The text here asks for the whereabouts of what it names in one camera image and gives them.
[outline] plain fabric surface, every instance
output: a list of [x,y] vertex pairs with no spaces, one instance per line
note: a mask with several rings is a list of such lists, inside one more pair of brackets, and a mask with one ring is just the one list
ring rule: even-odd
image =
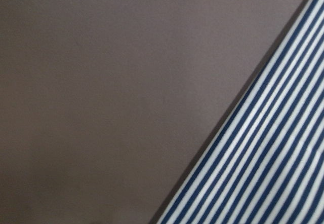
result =
[[148,223],[301,0],[0,0],[0,223]]
[[324,222],[324,0],[309,0],[158,223]]

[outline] brown fabric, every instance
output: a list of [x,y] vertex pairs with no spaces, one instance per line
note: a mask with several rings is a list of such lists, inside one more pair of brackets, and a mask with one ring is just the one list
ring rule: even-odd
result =
[[147,223],[302,0],[0,0],[0,223]]

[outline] cloth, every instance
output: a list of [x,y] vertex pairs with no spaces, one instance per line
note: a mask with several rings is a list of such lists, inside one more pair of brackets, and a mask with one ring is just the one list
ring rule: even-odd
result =
[[324,222],[324,0],[309,0],[158,223]]

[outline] navy and white stripe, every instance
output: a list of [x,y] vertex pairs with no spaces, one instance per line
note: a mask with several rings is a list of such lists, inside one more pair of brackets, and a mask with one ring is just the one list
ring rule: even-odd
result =
[[324,0],[309,0],[158,223],[324,222]]

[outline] navy stripe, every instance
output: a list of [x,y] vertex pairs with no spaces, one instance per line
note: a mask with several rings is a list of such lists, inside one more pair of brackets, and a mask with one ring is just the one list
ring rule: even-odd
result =
[[[291,215],[287,216],[287,213],[285,218],[289,217],[288,223],[294,222],[297,218],[299,222],[301,222],[300,218],[303,218],[302,221],[306,223],[311,218],[314,218],[313,214],[324,191],[323,179],[321,179],[320,187],[316,190],[315,197],[309,200],[308,196],[316,177],[321,171],[324,161],[323,153],[321,153],[320,161],[312,172],[310,179],[308,179],[306,189],[301,190],[300,186],[309,171],[315,157],[315,151],[323,144],[324,129],[322,129],[322,133],[314,145],[307,162],[300,167],[301,171],[298,173],[297,181],[292,189],[287,189],[287,187],[293,175],[296,175],[299,161],[305,155],[307,146],[312,141],[315,132],[318,132],[320,126],[322,127],[321,122],[324,119],[324,111],[321,111],[315,121],[313,119],[319,105],[324,100],[324,90],[314,102],[312,108],[308,109],[310,102],[314,100],[315,93],[318,93],[317,90],[324,83],[323,70],[312,88],[309,88],[314,75],[318,74],[317,71],[324,60],[324,52],[319,51],[324,43],[324,34],[320,38],[318,37],[324,27],[324,20],[319,20],[323,12],[324,3],[322,0],[321,3],[319,3],[319,0],[311,0],[307,4],[303,15],[296,23],[296,28],[289,33],[290,37],[286,38],[281,45],[281,52],[272,55],[249,86],[229,119],[221,128],[218,136],[211,142],[205,155],[202,156],[199,164],[195,166],[190,177],[186,180],[186,184],[182,186],[177,196],[174,197],[158,223],[205,223],[207,221],[216,223],[220,216],[222,216],[222,219],[219,221],[223,223],[229,222],[230,219],[233,219],[234,223],[241,223],[242,218],[247,218],[244,219],[245,223],[251,223],[257,215],[257,218],[261,217],[260,223],[266,223],[270,214],[272,215],[271,218],[274,218],[273,223],[278,223],[286,214],[287,206],[290,206],[296,193],[301,191],[303,191],[301,199]],[[311,51],[310,56],[306,58],[306,54],[310,52],[312,46],[315,46],[315,48]],[[321,55],[317,61],[314,61],[318,52],[321,52]],[[301,88],[296,93],[295,88],[297,85],[301,86]],[[297,104],[301,105],[298,112],[295,110]],[[280,122],[277,122],[279,116],[282,116],[282,118]],[[311,122],[315,123],[310,125],[308,135],[304,135],[303,130],[298,132],[297,135],[292,135],[297,126],[302,126],[302,129],[305,129]],[[278,126],[273,132],[273,127],[277,123]],[[286,134],[281,137],[284,127],[288,129]],[[297,158],[292,161],[292,156],[302,137],[306,137],[306,141],[303,142]],[[284,156],[282,156],[283,148],[287,149]],[[272,170],[272,166],[278,160],[279,155],[282,162],[277,163],[277,168]],[[255,164],[250,166],[252,161],[255,160]],[[288,162],[291,162],[292,166],[287,173],[284,173]],[[260,171],[262,172],[256,178],[255,174]],[[283,181],[277,183],[278,190],[275,189],[274,196],[268,200],[267,194],[273,189],[279,178],[283,179]],[[276,205],[283,192],[289,194],[285,200],[281,200],[283,205],[278,207]],[[306,216],[300,217],[300,210],[305,207],[307,200],[311,201],[311,205]],[[264,205],[265,211],[259,213],[262,205]],[[223,211],[225,207],[229,208],[226,212]],[[279,211],[272,213],[275,207]],[[324,220],[323,210],[321,211],[322,213],[317,221]]]

